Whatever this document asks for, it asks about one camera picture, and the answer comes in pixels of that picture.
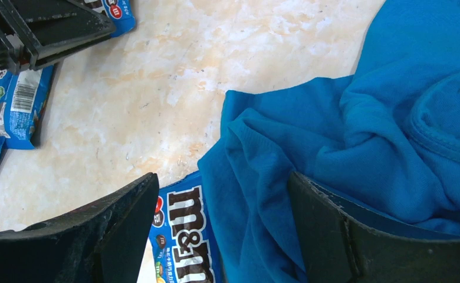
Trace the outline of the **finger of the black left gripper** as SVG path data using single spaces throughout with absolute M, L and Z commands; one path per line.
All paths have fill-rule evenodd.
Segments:
M 0 70 L 41 70 L 115 31 L 109 17 L 76 1 L 0 0 Z

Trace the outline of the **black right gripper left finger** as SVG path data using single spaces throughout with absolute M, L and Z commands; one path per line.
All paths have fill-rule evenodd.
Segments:
M 158 194 L 148 173 L 63 215 L 0 232 L 0 282 L 136 282 Z

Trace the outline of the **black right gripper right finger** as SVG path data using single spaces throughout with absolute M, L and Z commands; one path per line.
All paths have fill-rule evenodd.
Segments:
M 288 191 L 309 282 L 460 282 L 460 236 L 396 221 L 301 173 Z

